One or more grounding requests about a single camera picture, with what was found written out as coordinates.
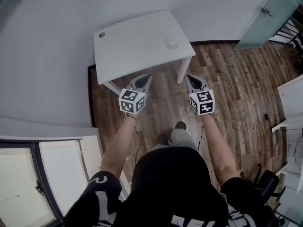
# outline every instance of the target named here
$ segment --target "wrist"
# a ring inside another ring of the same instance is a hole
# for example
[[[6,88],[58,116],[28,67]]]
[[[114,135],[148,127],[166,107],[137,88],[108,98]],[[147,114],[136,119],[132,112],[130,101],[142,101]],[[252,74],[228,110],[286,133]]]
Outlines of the wrist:
[[[127,113],[125,116],[125,119],[131,119],[134,121],[138,121],[139,120],[139,114],[132,114],[132,113]]]
[[[203,114],[202,115],[202,121],[209,121],[209,120],[214,120],[214,117],[211,114]]]

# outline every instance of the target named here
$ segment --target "sleeve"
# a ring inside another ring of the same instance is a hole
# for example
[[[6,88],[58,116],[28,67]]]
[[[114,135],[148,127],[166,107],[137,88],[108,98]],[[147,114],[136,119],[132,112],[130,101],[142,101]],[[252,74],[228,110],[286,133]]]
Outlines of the sleeve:
[[[264,206],[258,201],[258,194],[253,184],[239,177],[226,181],[221,193],[226,195],[228,204],[237,211],[250,215],[256,225],[270,226],[275,215],[269,206]]]
[[[110,172],[100,171],[89,181],[79,199],[72,205],[63,220],[65,227],[112,226],[121,201],[122,187]]]

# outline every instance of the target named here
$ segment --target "bracelet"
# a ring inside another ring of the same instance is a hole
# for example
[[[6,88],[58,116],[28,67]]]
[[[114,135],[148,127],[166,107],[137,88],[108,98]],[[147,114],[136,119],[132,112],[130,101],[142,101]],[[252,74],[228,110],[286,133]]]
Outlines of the bracelet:
[[[138,121],[138,119],[136,117],[133,117],[132,115],[129,115],[129,114],[127,114],[126,117],[133,118],[134,120]]]

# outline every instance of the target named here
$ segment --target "forearm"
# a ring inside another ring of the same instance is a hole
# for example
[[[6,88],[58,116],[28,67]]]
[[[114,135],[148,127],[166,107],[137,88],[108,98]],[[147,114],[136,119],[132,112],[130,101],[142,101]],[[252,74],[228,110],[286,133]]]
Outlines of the forearm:
[[[114,140],[103,156],[100,171],[109,171],[114,174],[116,178],[120,178],[135,124],[135,119],[126,117]]]
[[[214,118],[205,114],[202,115],[202,121],[214,173],[220,186],[222,186],[228,179],[238,176],[236,161]]]

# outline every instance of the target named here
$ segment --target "window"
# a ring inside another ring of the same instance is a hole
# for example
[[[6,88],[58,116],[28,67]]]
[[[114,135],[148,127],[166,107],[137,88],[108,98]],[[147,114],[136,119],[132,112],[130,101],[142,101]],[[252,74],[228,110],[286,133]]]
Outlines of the window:
[[[62,224],[38,142],[0,142],[0,179],[0,223],[5,227]]]
[[[83,193],[87,178],[75,140],[40,142],[40,152],[47,180],[65,216]]]

